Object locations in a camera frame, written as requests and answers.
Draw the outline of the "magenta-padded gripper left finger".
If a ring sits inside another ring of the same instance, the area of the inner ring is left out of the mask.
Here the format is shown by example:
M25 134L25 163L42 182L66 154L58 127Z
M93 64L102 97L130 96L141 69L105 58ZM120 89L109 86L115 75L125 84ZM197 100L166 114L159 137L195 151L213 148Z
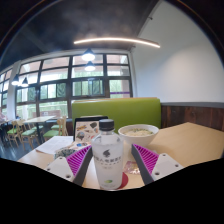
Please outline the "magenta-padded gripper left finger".
M67 157L59 156L45 170L81 186L92 156L91 146L86 146Z

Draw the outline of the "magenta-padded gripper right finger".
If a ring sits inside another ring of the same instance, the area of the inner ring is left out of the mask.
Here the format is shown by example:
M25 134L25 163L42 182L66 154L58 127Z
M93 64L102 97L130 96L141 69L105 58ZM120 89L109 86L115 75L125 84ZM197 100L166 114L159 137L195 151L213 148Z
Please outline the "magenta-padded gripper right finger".
M183 169L183 166L166 153L157 154L133 144L131 153L137 162L145 185Z

